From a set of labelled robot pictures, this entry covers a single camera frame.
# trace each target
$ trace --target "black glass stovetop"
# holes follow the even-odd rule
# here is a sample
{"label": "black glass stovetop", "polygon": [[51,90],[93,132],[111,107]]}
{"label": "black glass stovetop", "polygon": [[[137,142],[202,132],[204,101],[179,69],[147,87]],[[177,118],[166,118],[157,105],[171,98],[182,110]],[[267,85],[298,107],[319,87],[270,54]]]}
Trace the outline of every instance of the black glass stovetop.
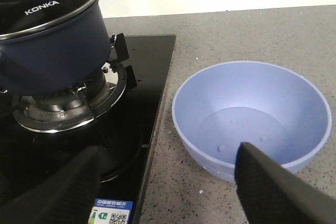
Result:
{"label": "black glass stovetop", "polygon": [[[101,183],[97,198],[132,202],[129,223],[138,223],[153,127],[175,39],[175,35],[126,37],[130,58],[122,64],[128,69],[131,66],[136,87],[134,82],[128,83],[121,99],[98,123],[60,133],[35,133],[12,116],[0,118],[0,206],[44,181],[78,149],[106,138],[115,152],[103,162],[107,166],[103,174],[106,178],[118,176]],[[0,115],[11,105],[11,98],[0,94]],[[118,169],[109,169],[109,164]]]}

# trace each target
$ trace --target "plastic bowl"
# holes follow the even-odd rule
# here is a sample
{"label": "plastic bowl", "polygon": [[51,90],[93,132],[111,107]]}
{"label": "plastic bowl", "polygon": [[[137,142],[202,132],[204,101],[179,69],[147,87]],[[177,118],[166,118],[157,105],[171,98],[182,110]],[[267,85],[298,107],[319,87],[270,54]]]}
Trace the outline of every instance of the plastic bowl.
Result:
{"label": "plastic bowl", "polygon": [[175,95],[173,120],[191,156],[229,182],[241,142],[296,173],[331,131],[328,103],[310,81],[257,61],[221,63],[192,75]]}

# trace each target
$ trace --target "gray speckled countertop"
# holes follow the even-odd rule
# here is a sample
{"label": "gray speckled countertop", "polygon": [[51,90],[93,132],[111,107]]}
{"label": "gray speckled countertop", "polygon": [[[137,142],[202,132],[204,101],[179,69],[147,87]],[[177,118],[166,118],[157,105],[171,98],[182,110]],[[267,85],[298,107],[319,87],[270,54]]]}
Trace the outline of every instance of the gray speckled countertop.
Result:
{"label": "gray speckled countertop", "polygon": [[[220,62],[258,60],[287,67],[313,82],[336,114],[336,6],[295,7],[150,17],[108,18],[111,33],[176,34],[154,137],[141,223],[245,223],[234,184],[209,174],[183,147],[172,100],[193,73]],[[336,127],[299,176],[336,197]]]}

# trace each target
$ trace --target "konka logo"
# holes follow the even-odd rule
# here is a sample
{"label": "konka logo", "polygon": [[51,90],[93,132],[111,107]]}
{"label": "konka logo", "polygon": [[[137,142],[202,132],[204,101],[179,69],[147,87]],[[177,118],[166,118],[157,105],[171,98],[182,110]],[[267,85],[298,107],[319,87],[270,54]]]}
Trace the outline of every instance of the konka logo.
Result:
{"label": "konka logo", "polygon": [[26,10],[25,14],[29,15],[29,14],[37,12],[37,11],[43,9],[43,8],[48,8],[48,7],[53,6],[53,5],[59,5],[59,2],[57,2],[57,1],[49,1],[48,3],[44,3],[42,5],[38,5],[38,6],[35,6],[35,7],[31,8],[31,9],[29,9],[29,10]]}

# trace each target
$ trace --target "energy label sticker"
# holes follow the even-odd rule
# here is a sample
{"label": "energy label sticker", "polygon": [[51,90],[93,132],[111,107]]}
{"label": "energy label sticker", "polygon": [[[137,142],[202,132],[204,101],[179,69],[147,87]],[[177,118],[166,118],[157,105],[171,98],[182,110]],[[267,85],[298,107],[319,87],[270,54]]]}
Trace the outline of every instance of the energy label sticker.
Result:
{"label": "energy label sticker", "polygon": [[96,199],[89,224],[128,224],[132,201]]}

